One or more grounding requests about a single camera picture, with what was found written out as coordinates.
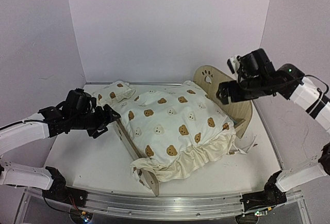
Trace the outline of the wooden pet bed frame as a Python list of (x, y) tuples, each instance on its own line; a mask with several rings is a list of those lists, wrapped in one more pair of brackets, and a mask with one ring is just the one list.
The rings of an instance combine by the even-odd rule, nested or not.
[(241, 152), (235, 140), (251, 120), (252, 105), (235, 103), (225, 81), (219, 70), (202, 66), (192, 81), (150, 88), (114, 105), (119, 133), (137, 155), (130, 165), (136, 180), (155, 190), (160, 182), (186, 179), (208, 162)]

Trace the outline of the large bear print cushion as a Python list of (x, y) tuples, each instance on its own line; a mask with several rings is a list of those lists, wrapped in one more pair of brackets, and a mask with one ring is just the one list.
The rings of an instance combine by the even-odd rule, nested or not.
[(142, 154), (130, 165), (132, 176), (142, 184), (145, 171), (159, 182), (182, 180), (209, 162), (248, 151), (235, 144), (233, 119), (191, 81), (141, 93), (116, 110)]

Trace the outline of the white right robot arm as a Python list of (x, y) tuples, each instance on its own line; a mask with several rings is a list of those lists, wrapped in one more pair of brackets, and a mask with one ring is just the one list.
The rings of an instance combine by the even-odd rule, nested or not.
[[(233, 56), (227, 60), (227, 66), (235, 79), (218, 84), (216, 97), (222, 104), (281, 95), (329, 132), (329, 87), (321, 90), (312, 82), (313, 75), (305, 74), (291, 63), (274, 68), (264, 49)], [(286, 193), (293, 188), (328, 175), (329, 143), (326, 143), (320, 156), (272, 174), (262, 191), (243, 194), (240, 201), (247, 212), (265, 210), (285, 203)]]

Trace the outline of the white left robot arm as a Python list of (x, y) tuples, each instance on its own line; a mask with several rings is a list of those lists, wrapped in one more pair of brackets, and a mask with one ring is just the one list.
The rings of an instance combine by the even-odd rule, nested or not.
[(58, 105), (1, 127), (1, 185), (40, 189), (46, 199), (83, 206), (87, 191), (70, 187), (57, 168), (43, 163), (58, 135), (83, 130), (96, 139), (119, 121), (120, 114), (96, 100), (77, 88)]

